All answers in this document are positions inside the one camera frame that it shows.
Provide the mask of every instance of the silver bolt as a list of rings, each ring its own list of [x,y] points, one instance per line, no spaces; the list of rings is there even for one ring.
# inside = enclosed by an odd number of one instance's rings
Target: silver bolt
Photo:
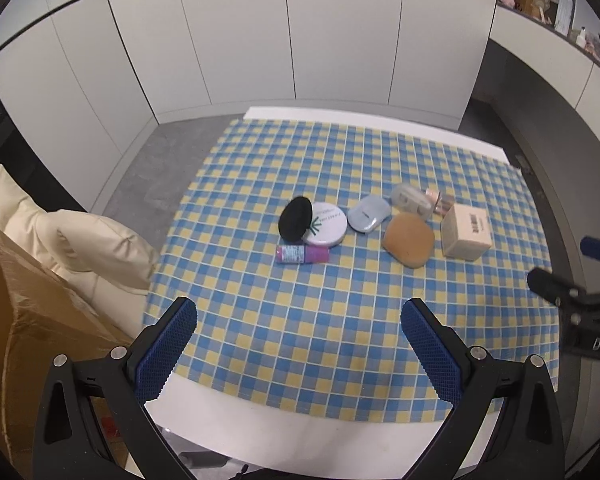
[[[54,366],[62,366],[66,362],[66,355],[58,354],[54,357]]]
[[[536,368],[542,368],[544,366],[544,359],[542,359],[539,355],[533,354],[531,356],[531,364]]]
[[[481,346],[472,346],[471,356],[482,361],[485,357],[487,357],[487,351]]]
[[[116,346],[111,351],[111,358],[112,359],[122,359],[125,355],[126,355],[126,348],[123,347],[123,346]]]

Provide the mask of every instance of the purple tube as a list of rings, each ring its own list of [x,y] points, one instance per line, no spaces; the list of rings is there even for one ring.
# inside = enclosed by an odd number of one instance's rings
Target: purple tube
[[[325,264],[329,261],[327,247],[307,245],[279,245],[276,248],[279,264]]]

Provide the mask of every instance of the blue and yellow tablecloth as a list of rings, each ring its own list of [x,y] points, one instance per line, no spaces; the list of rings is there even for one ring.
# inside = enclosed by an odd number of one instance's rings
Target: blue and yellow tablecloth
[[[486,208],[494,246],[476,262],[440,246],[421,269],[381,247],[387,221],[349,228],[328,264],[274,263],[278,217],[294,196],[345,212],[408,182]],[[428,140],[339,124],[235,121],[185,193],[162,250],[145,324],[177,296],[198,306],[198,328],[176,373],[226,394],[342,420],[442,420],[437,398],[399,327],[422,298],[470,346],[498,358],[537,353],[558,375],[558,314],[526,287],[550,268],[538,213],[520,172]]]

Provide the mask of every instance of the black oval sponge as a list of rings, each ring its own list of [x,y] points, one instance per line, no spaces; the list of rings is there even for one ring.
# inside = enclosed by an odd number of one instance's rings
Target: black oval sponge
[[[311,225],[314,208],[304,196],[296,196],[289,202],[278,220],[280,237],[289,244],[302,240],[302,236]]]

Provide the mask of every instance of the gray floor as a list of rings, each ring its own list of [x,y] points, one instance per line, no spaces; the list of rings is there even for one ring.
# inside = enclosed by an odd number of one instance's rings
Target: gray floor
[[[126,170],[103,216],[133,229],[160,251],[182,195],[218,137],[240,117],[158,126]]]

